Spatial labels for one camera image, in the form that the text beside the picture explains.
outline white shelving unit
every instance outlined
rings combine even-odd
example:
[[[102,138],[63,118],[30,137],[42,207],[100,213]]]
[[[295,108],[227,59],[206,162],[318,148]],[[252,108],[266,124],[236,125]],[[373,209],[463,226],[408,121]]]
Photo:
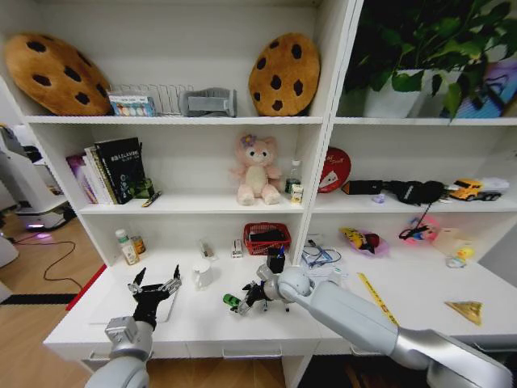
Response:
[[[248,255],[230,260],[230,243],[242,236],[246,223],[261,221],[288,226],[290,264],[300,262],[307,234],[320,234],[326,245],[342,253],[350,290],[370,298],[355,274],[367,273],[403,326],[435,328],[482,342],[488,349],[503,337],[504,344],[517,344],[517,309],[498,307],[498,301],[501,306],[515,306],[515,285],[478,263],[451,272],[432,247],[408,247],[397,239],[423,207],[404,205],[391,196],[378,205],[370,196],[347,196],[340,191],[317,194],[326,150],[334,146],[351,156],[350,179],[452,183],[461,177],[492,175],[510,180],[510,191],[495,202],[454,201],[431,207],[442,226],[460,227],[475,238],[474,261],[517,224],[516,118],[450,121],[336,116],[362,0],[4,3],[0,46],[15,33],[39,31],[75,44],[114,84],[191,84],[196,90],[210,86],[237,90],[237,118],[51,116],[14,85],[0,61],[0,93],[10,101],[19,121],[35,134],[49,167],[108,266],[45,341],[64,358],[81,361],[92,353],[107,352],[104,327],[90,325],[88,318],[117,280],[143,266],[149,273],[167,277],[176,263],[186,281],[174,302],[172,318],[155,331],[155,357],[278,354],[283,357],[287,385],[296,386],[313,354],[349,353],[346,340],[297,307],[289,314],[282,306],[249,318],[229,314],[222,295],[237,293],[254,279],[263,261]],[[286,32],[302,32],[316,42],[322,64],[317,94],[308,116],[256,116],[247,90],[249,72],[263,46]],[[241,133],[275,136],[278,164],[284,173],[292,158],[302,160],[302,205],[291,205],[285,196],[277,205],[257,200],[244,207],[236,202],[237,183],[229,169],[237,165],[233,143]],[[141,207],[143,200],[126,205],[87,203],[65,157],[95,141],[130,136],[142,141],[145,172],[163,196],[147,209]],[[392,246],[389,258],[353,254],[339,236],[340,226],[377,232]],[[126,266],[120,258],[114,237],[120,227],[142,235],[149,248],[136,267]],[[191,262],[198,256],[195,241],[207,236],[221,257],[214,264],[219,276],[210,290],[198,293],[188,279]],[[482,300],[486,324],[478,330],[454,315],[443,307],[445,298]],[[420,304],[427,310],[416,314]]]

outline wire rack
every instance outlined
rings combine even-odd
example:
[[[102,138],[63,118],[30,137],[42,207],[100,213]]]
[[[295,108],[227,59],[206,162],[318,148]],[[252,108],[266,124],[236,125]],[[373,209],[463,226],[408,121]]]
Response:
[[[193,91],[192,85],[117,84],[110,85],[111,91],[143,92],[153,98],[158,116],[181,116],[179,93]]]

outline bottle cap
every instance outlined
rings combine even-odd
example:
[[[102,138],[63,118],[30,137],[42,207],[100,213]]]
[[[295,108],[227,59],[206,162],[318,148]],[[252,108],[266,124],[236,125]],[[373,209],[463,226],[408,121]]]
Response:
[[[126,237],[128,235],[128,233],[126,232],[126,229],[118,229],[116,232],[115,232],[115,236],[117,238],[123,238],[123,237]]]

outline red edge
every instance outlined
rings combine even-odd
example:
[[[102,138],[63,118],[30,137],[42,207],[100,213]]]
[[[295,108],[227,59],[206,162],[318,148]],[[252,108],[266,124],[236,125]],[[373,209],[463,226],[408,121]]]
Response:
[[[72,301],[67,305],[66,307],[66,311],[70,311],[72,310],[72,308],[75,306],[75,304],[77,302],[79,302],[79,299],[82,298],[82,295],[84,295],[86,293],[86,291],[88,291],[88,289],[91,287],[92,284],[95,283],[95,281],[97,280],[97,278],[104,272],[104,270],[106,269],[106,264],[103,264],[101,268],[99,268],[99,270],[91,277],[91,279],[88,280],[88,282],[84,285],[84,287],[82,287],[82,290],[80,293],[78,293],[74,299],[72,299]]]

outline cookie plush pillow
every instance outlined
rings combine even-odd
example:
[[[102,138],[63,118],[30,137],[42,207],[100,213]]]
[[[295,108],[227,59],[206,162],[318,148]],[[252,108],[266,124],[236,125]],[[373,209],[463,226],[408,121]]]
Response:
[[[320,60],[316,45],[301,34],[274,39],[258,56],[249,88],[259,115],[296,116],[316,94]]]
[[[95,64],[74,46],[53,36],[20,34],[5,46],[16,85],[59,116],[106,115],[108,83]]]

